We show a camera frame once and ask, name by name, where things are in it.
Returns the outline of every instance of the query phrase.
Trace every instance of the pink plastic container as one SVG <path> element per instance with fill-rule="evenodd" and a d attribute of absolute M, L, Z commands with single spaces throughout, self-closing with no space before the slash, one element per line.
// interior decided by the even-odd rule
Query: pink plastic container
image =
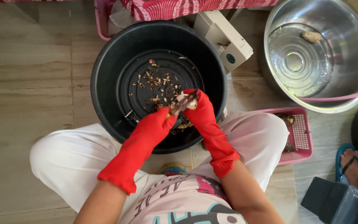
<path fill-rule="evenodd" d="M 257 111 L 271 114 L 285 113 L 295 116 L 295 122 L 288 127 L 290 134 L 288 135 L 287 142 L 294 145 L 298 151 L 281 153 L 279 165 L 301 162 L 311 157 L 313 143 L 311 141 L 309 119 L 307 118 L 305 108 L 301 106 L 291 106 Z"/>
<path fill-rule="evenodd" d="M 115 0 L 94 0 L 97 32 L 100 38 L 110 40 L 109 37 L 109 15 Z"/>

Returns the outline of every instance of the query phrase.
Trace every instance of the sandal strap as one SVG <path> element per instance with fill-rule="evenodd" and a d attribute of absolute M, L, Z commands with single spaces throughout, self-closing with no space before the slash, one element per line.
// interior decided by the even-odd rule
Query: sandal strap
<path fill-rule="evenodd" d="M 351 160 L 349 160 L 349 162 L 346 163 L 346 165 L 342 168 L 342 175 L 345 174 L 346 170 L 349 168 L 349 166 L 351 166 L 351 164 L 352 164 L 353 161 L 355 161 L 355 160 L 358 162 L 357 156 L 354 155 L 354 156 L 351 158 Z"/>

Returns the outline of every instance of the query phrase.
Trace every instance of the bowl rim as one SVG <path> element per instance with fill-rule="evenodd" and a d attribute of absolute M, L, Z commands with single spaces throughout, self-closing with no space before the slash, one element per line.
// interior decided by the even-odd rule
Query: bowl rim
<path fill-rule="evenodd" d="M 97 117 L 99 118 L 101 124 L 103 125 L 103 127 L 107 130 L 107 132 L 112 135 L 113 138 L 115 138 L 119 143 L 124 143 L 124 141 L 127 140 L 127 138 L 123 137 L 120 133 L 117 132 L 117 130 L 115 130 L 111 124 L 108 122 L 106 116 L 104 115 L 104 113 L 102 112 L 102 108 L 101 105 L 98 101 L 98 95 L 97 95 L 97 86 L 96 86 L 96 80 L 97 80 L 97 76 L 99 73 L 99 67 L 100 64 L 102 63 L 103 58 L 105 57 L 105 55 L 107 54 L 107 51 L 110 49 L 110 47 L 117 42 L 120 38 L 122 38 L 124 35 L 126 35 L 128 32 L 131 32 L 132 30 L 138 29 L 138 28 L 142 28 L 145 26 L 152 26 L 152 25 L 164 25 L 164 24 L 169 24 L 170 26 L 176 26 L 179 29 L 184 30 L 185 32 L 191 33 L 193 35 L 195 35 L 199 40 L 201 40 L 202 42 L 205 43 L 205 45 L 208 47 L 208 49 L 210 49 L 210 52 L 215 56 L 215 58 L 217 59 L 218 63 L 219 63 L 219 68 L 220 68 L 220 73 L 223 74 L 222 75 L 222 80 L 221 80 L 221 84 L 223 85 L 223 93 L 222 93 L 222 103 L 220 105 L 220 108 L 218 110 L 218 112 L 215 114 L 215 118 L 216 118 L 216 122 L 221 118 L 221 115 L 223 114 L 223 110 L 225 109 L 226 106 L 226 99 L 227 99 L 227 78 L 226 78 L 226 72 L 225 72 L 225 68 L 223 66 L 223 63 L 220 59 L 219 54 L 217 53 L 217 51 L 215 50 L 215 48 L 210 44 L 210 42 L 202 37 L 200 34 L 196 33 L 192 28 L 185 26 L 183 24 L 179 24 L 179 23 L 175 23 L 172 21 L 166 21 L 166 20 L 155 20 L 155 21 L 144 21 L 144 22 L 139 22 L 139 23 L 135 23 L 127 28 L 124 28 L 122 31 L 120 31 L 118 34 L 116 34 L 114 37 L 112 37 L 102 48 L 102 50 L 100 51 L 100 53 L 98 54 L 95 63 L 93 64 L 93 68 L 92 68 L 92 74 L 91 74 L 91 83 L 90 83 L 90 88 L 91 88 L 91 99 L 92 99 L 92 104 L 93 107 L 95 109 L 95 112 L 97 114 Z M 187 144 L 181 145 L 181 146 L 177 146 L 177 147 L 173 147 L 170 149 L 166 149 L 166 148 L 158 148 L 155 147 L 153 149 L 153 154 L 169 154 L 169 153 L 175 153 L 175 152 L 179 152 L 185 149 L 188 149 L 189 147 L 197 144 L 198 142 L 200 142 L 203 137 L 198 134 L 199 136 L 197 138 L 195 138 L 194 140 L 190 141 Z"/>
<path fill-rule="evenodd" d="M 343 111 L 347 111 L 351 108 L 353 108 L 355 105 L 358 104 L 358 97 L 355 97 L 353 99 L 350 99 L 348 100 L 348 102 L 346 102 L 345 104 L 341 104 L 339 106 L 332 106 L 332 107 L 319 107 L 319 106 L 314 106 L 314 105 L 311 105 L 311 104 L 308 104 L 302 100 L 299 100 L 296 96 L 294 96 L 285 86 L 284 84 L 281 83 L 280 79 L 277 77 L 277 75 L 272 72 L 274 71 L 274 68 L 273 68 L 273 65 L 271 63 L 271 60 L 270 60 L 270 57 L 268 57 L 268 55 L 270 55 L 269 53 L 269 45 L 268 45 L 268 42 L 269 42 L 269 34 L 270 34 L 270 28 L 271 28 L 271 24 L 272 24 L 272 21 L 273 21 L 273 18 L 276 16 L 277 12 L 288 2 L 290 1 L 295 1 L 295 0 L 280 0 L 276 6 L 272 9 L 271 13 L 269 14 L 269 17 L 267 19 L 267 22 L 266 22 L 266 26 L 265 26 L 265 33 L 264 33 L 264 38 L 263 38 L 263 46 L 264 46 L 264 50 L 265 50 L 265 58 L 266 58 L 266 61 L 267 61 L 267 64 L 269 66 L 269 70 L 270 70 L 270 73 L 271 73 L 271 76 L 274 78 L 274 80 L 276 81 L 276 83 L 278 84 L 278 86 L 281 88 L 281 90 L 283 92 L 285 92 L 285 94 L 291 98 L 291 100 L 293 100 L 294 102 L 296 102 L 297 104 L 307 108 L 307 109 L 310 109 L 310 110 L 313 110 L 313 111 L 316 111 L 316 112 L 320 112 L 320 113 L 326 113 L 326 114 L 334 114 L 334 113 L 340 113 L 340 112 L 343 112 Z M 351 6 L 350 4 L 344 2 L 344 1 L 341 1 L 341 0 L 331 0 L 333 2 L 337 2 L 339 4 L 343 4 L 344 6 L 346 6 L 354 15 L 354 17 L 357 19 L 358 21 L 358 11 L 353 7 Z"/>

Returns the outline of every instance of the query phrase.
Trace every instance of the pink hose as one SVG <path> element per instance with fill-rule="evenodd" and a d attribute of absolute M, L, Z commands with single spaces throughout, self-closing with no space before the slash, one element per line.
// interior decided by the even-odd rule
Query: pink hose
<path fill-rule="evenodd" d="M 353 93 L 347 96 L 339 96 L 339 97 L 332 97 L 332 98 L 302 98 L 298 97 L 299 100 L 305 102 L 328 102 L 328 101 L 340 101 L 340 100 L 348 100 L 358 97 L 358 93 Z"/>

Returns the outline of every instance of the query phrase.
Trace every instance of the floor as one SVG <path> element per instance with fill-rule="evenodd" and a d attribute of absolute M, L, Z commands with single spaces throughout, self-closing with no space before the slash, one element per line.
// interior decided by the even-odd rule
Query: floor
<path fill-rule="evenodd" d="M 105 41 L 97 34 L 92 2 L 34 4 L 39 5 L 38 24 L 0 4 L 0 224 L 73 222 L 75 212 L 32 175 L 29 150 L 52 131 L 98 122 L 90 98 L 90 74 Z M 227 77 L 228 110 L 294 105 L 266 86 L 257 65 L 268 15 L 243 10 L 233 21 L 255 55 Z M 278 166 L 266 190 L 286 223 L 320 223 L 299 202 L 314 176 L 333 178 L 333 157 L 339 144 L 350 141 L 356 110 L 335 115 L 309 111 L 313 156 Z M 169 162 L 192 169 L 208 155 L 197 144 L 170 155 L 152 155 L 142 170 L 155 173 Z"/>

